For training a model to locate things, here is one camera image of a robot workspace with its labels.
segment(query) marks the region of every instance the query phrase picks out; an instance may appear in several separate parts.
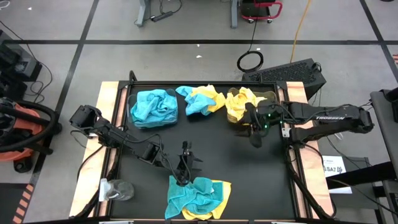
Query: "cloth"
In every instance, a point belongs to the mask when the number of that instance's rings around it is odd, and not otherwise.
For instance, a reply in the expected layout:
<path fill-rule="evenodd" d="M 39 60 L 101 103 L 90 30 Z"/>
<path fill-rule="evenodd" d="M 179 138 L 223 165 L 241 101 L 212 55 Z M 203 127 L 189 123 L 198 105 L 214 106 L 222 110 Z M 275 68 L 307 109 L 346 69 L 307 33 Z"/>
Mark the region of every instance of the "cloth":
<path fill-rule="evenodd" d="M 189 210 L 187 210 L 187 208 L 183 208 L 182 215 L 184 215 L 185 219 L 193 220 L 193 219 L 199 218 L 201 220 L 207 220 L 207 219 L 211 218 L 211 216 L 213 216 L 214 219 L 221 218 L 221 214 L 223 213 L 225 206 L 228 203 L 229 195 L 231 194 L 231 183 L 225 182 L 225 181 L 220 181 L 220 180 L 212 180 L 212 182 L 213 183 L 216 183 L 216 182 L 223 183 L 223 202 L 218 207 L 216 207 L 213 211 L 211 211 L 210 213 L 207 213 L 205 215 L 197 215 L 197 214 L 194 214 L 194 213 L 190 212 Z"/>
<path fill-rule="evenodd" d="M 250 89 L 245 87 L 241 87 L 239 93 L 235 96 L 232 93 L 228 93 L 225 101 L 228 120 L 233 123 L 238 122 L 243 117 L 246 103 L 252 103 L 257 107 L 257 104 L 265 99 L 264 97 L 256 97 Z"/>
<path fill-rule="evenodd" d="M 165 90 L 140 91 L 137 102 L 130 110 L 138 128 L 153 128 L 177 122 L 177 98 Z"/>
<path fill-rule="evenodd" d="M 205 215 L 223 202 L 223 183 L 213 183 L 210 179 L 197 177 L 193 183 L 181 187 L 171 175 L 167 201 L 166 219 L 180 214 L 184 207 L 194 214 Z"/>
<path fill-rule="evenodd" d="M 217 93 L 213 85 L 199 86 L 197 88 L 190 86 L 180 86 L 175 90 L 188 103 L 185 108 L 187 116 L 193 113 L 202 113 L 209 115 L 225 105 L 225 96 Z"/>

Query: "metal table leg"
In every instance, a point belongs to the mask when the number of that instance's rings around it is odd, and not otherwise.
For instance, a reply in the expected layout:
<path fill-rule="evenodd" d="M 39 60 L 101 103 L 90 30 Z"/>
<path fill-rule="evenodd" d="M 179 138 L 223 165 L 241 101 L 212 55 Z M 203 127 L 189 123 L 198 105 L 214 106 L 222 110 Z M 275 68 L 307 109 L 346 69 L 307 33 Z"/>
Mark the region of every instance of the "metal table leg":
<path fill-rule="evenodd" d="M 136 25 L 138 27 L 142 27 L 143 23 L 144 23 L 144 19 L 147 16 L 150 16 L 150 15 L 148 15 L 149 9 L 150 9 L 150 0 L 139 0 L 139 4 L 140 4 L 139 14 L 138 14 Z"/>
<path fill-rule="evenodd" d="M 231 1 L 231 28 L 238 28 L 238 0 Z"/>

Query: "orange vacuum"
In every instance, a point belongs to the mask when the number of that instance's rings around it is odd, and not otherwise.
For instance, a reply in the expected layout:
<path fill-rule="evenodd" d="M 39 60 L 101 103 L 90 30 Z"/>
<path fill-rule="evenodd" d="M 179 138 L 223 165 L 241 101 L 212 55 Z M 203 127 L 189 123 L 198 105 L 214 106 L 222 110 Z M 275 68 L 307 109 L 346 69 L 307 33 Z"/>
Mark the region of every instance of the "orange vacuum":
<path fill-rule="evenodd" d="M 50 120 L 41 118 L 37 111 Z M 14 161 L 14 169 L 20 173 L 31 170 L 34 151 L 52 154 L 42 141 L 62 130 L 57 121 L 58 114 L 46 106 L 0 98 L 0 161 Z"/>

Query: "black floor stripe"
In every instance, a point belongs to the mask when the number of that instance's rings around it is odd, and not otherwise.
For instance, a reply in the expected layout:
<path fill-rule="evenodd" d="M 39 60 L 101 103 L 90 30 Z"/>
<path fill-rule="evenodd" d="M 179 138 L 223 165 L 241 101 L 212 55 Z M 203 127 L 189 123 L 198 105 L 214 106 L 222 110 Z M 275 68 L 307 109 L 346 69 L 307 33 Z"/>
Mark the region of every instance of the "black floor stripe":
<path fill-rule="evenodd" d="M 391 42 L 390 41 L 388 41 L 388 42 L 384 41 L 383 36 L 381 35 L 379 28 L 377 27 L 376 21 L 373 19 L 372 13 L 369 10 L 368 5 L 366 4 L 366 1 L 365 0 L 359 0 L 359 1 L 361 2 L 362 8 L 365 11 L 366 17 L 368 18 L 369 23 L 371 24 L 373 32 L 374 32 L 374 34 L 377 37 L 377 40 L 380 41 L 380 43 L 381 43 L 380 44 L 381 49 L 382 49 L 382 51 L 384 53 L 384 56 L 386 57 L 386 60 L 387 60 L 387 62 L 389 64 L 389 66 L 390 66 L 392 74 L 394 74 L 394 77 L 396 78 L 396 80 L 398 82 L 398 68 L 397 68 L 397 65 L 396 65 L 394 59 L 392 58 L 392 55 L 391 55 L 391 53 L 390 53 L 390 51 L 388 49 L 388 46 L 387 46 L 387 44 L 388 43 L 391 44 Z"/>
<path fill-rule="evenodd" d="M 294 40 L 254 40 L 254 44 L 292 45 Z M 5 40 L 7 44 L 99 44 L 99 45 L 161 45 L 161 44 L 250 44 L 251 40 Z M 398 40 L 298 40 L 298 45 L 398 45 Z"/>
<path fill-rule="evenodd" d="M 79 40 L 80 43 L 78 44 L 78 47 L 77 47 L 76 52 L 75 52 L 75 55 L 73 56 L 72 63 L 70 65 L 70 68 L 69 68 L 69 71 L 68 71 L 68 75 L 67 75 L 67 77 L 65 79 L 65 83 L 63 84 L 63 88 L 62 88 L 62 91 L 61 91 L 61 94 L 60 94 L 60 98 L 58 99 L 57 106 L 55 107 L 55 111 L 58 114 L 61 114 L 61 110 L 62 110 L 63 104 L 65 103 L 65 99 L 67 97 L 67 93 L 68 93 L 70 84 L 72 82 L 73 75 L 75 74 L 76 66 L 78 64 L 78 61 L 79 61 L 79 58 L 80 58 L 80 55 L 81 55 L 81 51 L 83 50 L 83 41 L 87 38 L 87 34 L 88 34 L 89 29 L 90 29 L 91 22 L 93 21 L 94 14 L 95 14 L 98 2 L 99 2 L 99 0 L 94 0 L 93 1 L 93 5 L 91 6 L 90 13 L 88 14 L 88 18 L 87 18 L 85 27 L 83 29 L 83 33 L 81 34 L 81 37 L 80 37 L 80 40 Z M 52 138 L 46 139 L 45 142 L 44 142 L 44 146 L 47 146 L 47 147 L 50 146 L 51 140 L 52 140 Z M 36 185 L 37 181 L 39 180 L 40 173 L 41 173 L 41 170 L 43 168 L 43 164 L 44 164 L 45 158 L 46 158 L 45 154 L 40 154 L 39 158 L 37 159 L 36 165 L 35 165 L 34 170 L 33 170 L 32 177 L 30 178 L 30 183 L 33 184 L 33 185 Z"/>

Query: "vacuum hose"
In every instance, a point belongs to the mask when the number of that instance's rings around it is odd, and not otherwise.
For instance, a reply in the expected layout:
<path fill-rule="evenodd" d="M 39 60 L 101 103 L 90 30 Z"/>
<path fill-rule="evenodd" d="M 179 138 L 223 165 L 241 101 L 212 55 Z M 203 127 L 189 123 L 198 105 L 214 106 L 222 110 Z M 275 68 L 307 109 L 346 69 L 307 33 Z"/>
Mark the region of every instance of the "vacuum hose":
<path fill-rule="evenodd" d="M 28 109 L 35 109 L 39 110 L 41 112 L 44 112 L 45 114 L 50 116 L 50 121 L 49 124 L 44 128 L 42 132 L 39 134 L 36 134 L 35 136 L 32 136 L 31 138 L 25 139 L 23 141 L 8 145 L 8 146 L 0 146 L 0 152 L 9 152 L 9 151 L 15 151 L 23 147 L 27 147 L 29 144 L 36 143 L 47 136 L 53 134 L 53 130 L 56 128 L 57 120 L 58 120 L 58 115 L 51 110 L 50 108 L 37 104 L 37 103 L 32 103 L 28 101 L 17 101 L 19 105 L 28 108 Z M 8 114 L 8 115 L 13 115 L 17 114 L 20 111 L 16 111 L 13 109 L 10 109 L 4 105 L 0 105 L 0 113 Z"/>

